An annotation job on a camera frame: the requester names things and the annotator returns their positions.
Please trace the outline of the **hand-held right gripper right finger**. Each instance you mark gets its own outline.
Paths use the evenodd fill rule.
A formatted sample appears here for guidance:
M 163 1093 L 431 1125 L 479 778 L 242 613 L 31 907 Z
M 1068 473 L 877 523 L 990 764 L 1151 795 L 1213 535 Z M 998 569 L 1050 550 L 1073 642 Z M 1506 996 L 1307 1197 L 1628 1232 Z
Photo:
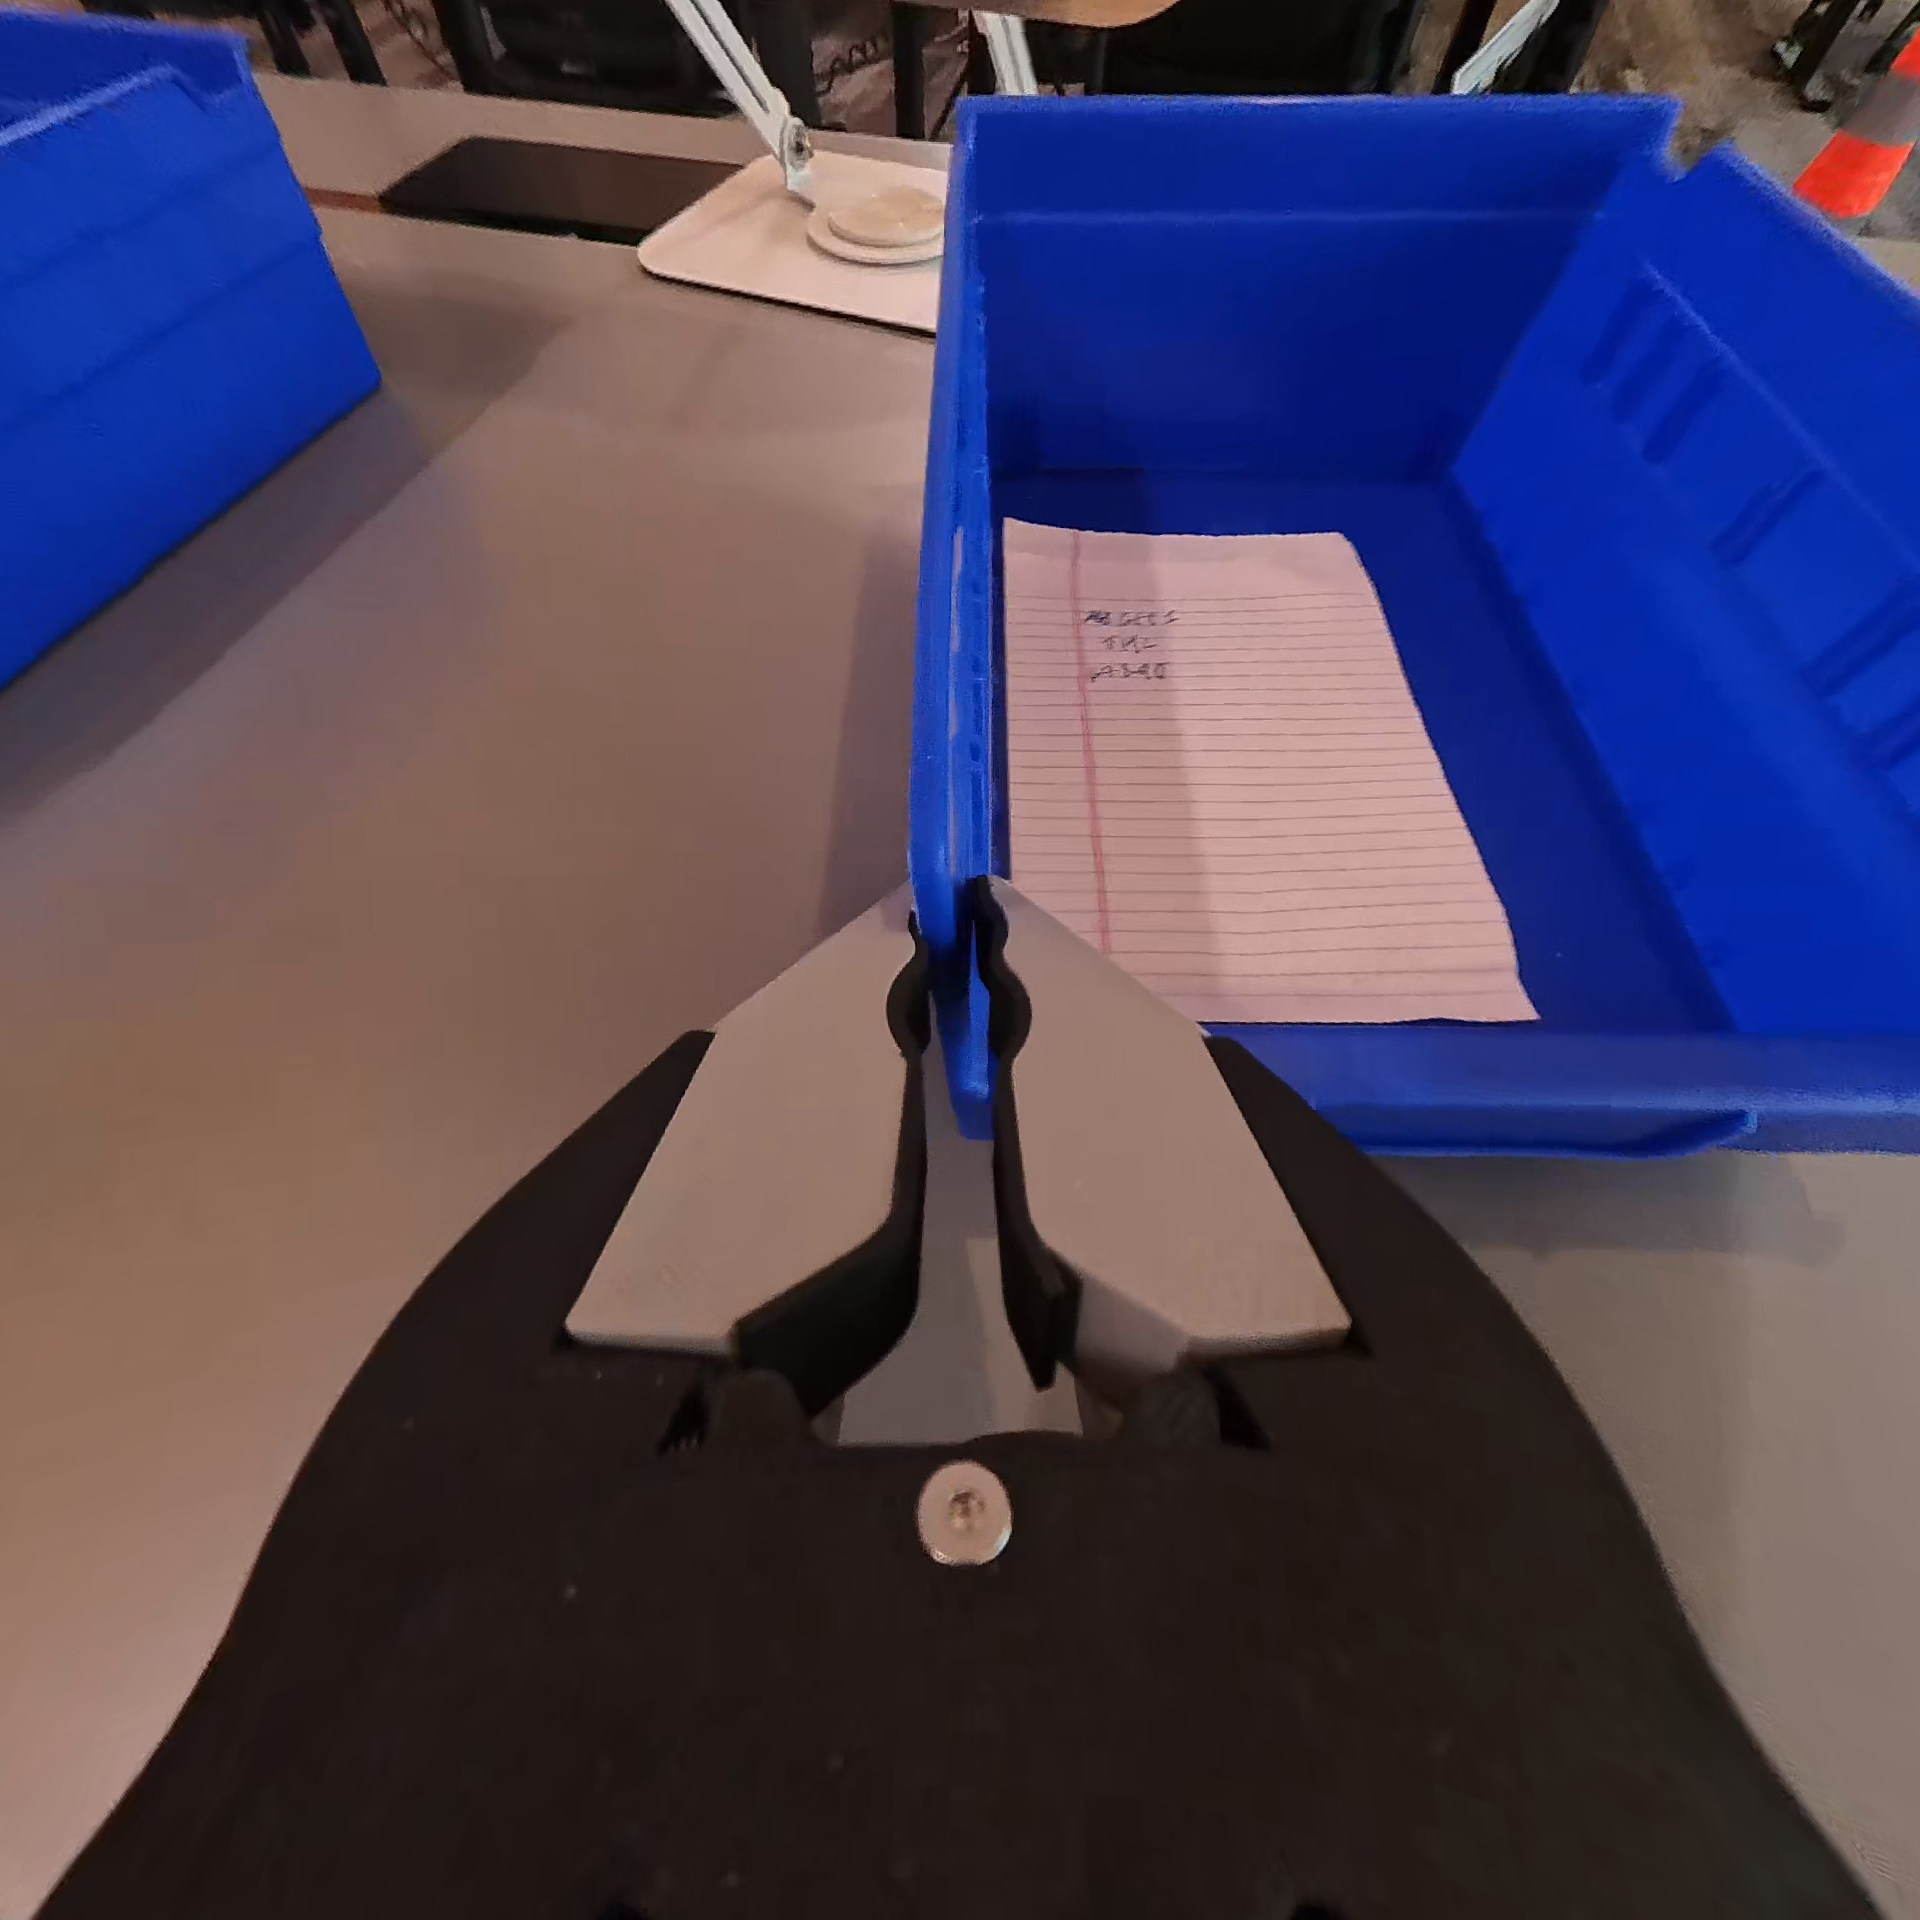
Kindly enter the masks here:
M 1000 1289 L 1030 1377 L 1140 1386 L 1352 1328 L 1204 1029 L 1002 876 L 974 882 Z

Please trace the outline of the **orange traffic cone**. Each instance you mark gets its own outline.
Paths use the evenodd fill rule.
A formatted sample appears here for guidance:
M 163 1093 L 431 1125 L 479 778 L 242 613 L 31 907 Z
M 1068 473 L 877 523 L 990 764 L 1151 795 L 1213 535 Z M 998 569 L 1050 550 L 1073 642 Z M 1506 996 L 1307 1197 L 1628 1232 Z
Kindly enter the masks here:
M 1798 201 L 1835 221 L 1871 217 L 1906 168 L 1919 143 L 1919 37 L 1871 76 L 1838 123 L 1797 175 Z

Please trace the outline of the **handwritten lined paper sheet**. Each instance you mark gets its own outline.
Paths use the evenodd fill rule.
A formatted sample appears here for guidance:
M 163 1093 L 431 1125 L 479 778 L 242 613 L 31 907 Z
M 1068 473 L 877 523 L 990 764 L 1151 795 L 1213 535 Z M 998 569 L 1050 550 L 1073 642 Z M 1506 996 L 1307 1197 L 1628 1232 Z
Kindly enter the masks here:
M 1014 886 L 1205 1024 L 1529 1022 L 1355 543 L 1005 521 Z

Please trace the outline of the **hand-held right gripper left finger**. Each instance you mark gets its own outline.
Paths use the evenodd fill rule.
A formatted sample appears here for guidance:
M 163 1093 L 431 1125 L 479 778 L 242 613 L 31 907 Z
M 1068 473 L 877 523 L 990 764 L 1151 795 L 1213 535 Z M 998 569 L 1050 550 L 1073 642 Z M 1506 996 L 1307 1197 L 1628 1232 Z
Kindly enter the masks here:
M 850 1386 L 918 1308 L 927 959 L 893 889 L 716 1024 L 576 1343 Z

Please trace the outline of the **blue plastic bin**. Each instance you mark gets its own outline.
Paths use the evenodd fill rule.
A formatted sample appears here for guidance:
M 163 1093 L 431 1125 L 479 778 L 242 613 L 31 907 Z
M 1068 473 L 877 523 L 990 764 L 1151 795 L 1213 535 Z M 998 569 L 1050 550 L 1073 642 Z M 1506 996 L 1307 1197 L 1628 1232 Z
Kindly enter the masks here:
M 378 391 L 237 34 L 2 14 L 2 682 Z
M 1207 1024 L 1362 1146 L 1915 1150 L 1915 297 L 1672 121 L 961 112 L 908 872 L 968 1134 L 1014 517 L 1355 543 L 1537 1009 Z

